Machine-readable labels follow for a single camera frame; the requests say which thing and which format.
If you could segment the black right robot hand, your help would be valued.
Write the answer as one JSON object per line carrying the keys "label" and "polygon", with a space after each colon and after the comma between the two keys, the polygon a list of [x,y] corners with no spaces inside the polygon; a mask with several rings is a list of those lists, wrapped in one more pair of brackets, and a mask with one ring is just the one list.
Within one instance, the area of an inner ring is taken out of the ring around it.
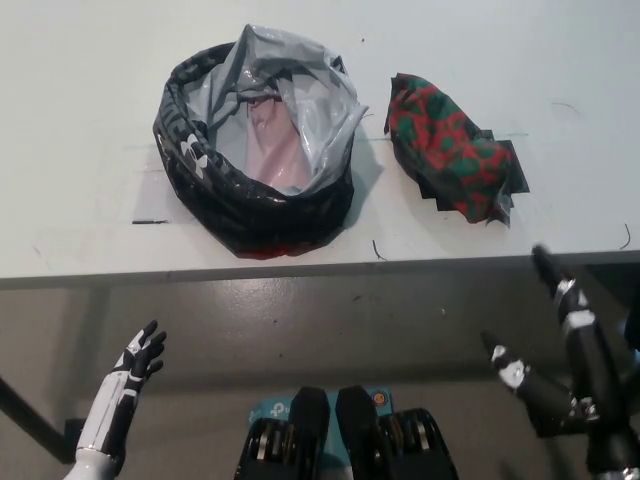
{"label": "black right robot hand", "polygon": [[525,406],[539,438],[584,435],[594,479],[639,477],[639,434],[631,425],[637,373],[623,379],[583,289],[542,244],[532,261],[557,314],[571,375],[566,386],[537,372],[489,331],[480,333],[502,384]]}

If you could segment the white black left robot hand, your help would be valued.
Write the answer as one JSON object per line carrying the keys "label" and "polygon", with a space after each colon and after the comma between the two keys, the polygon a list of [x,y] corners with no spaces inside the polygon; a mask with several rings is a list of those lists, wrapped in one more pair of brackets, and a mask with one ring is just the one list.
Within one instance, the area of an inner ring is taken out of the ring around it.
{"label": "white black left robot hand", "polygon": [[151,321],[125,347],[104,377],[77,444],[77,449],[121,456],[144,385],[162,369],[167,334]]}

